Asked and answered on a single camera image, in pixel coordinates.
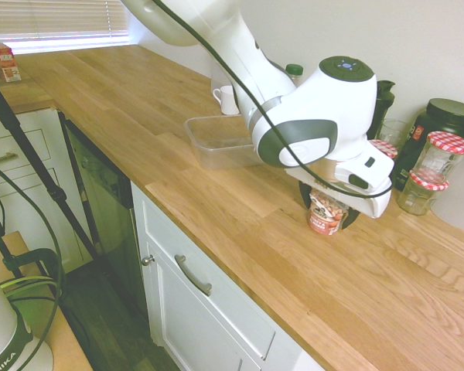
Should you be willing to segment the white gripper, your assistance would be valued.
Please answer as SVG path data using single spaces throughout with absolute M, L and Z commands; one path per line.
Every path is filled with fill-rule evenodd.
M 299 180 L 299 191 L 307 209 L 312 188 L 348 207 L 341 229 L 356 221 L 360 213 L 380 217 L 391 197 L 390 173 L 394 161 L 367 142 L 363 152 L 347 161 L 322 158 L 308 165 L 310 169 L 289 168 L 287 173 Z

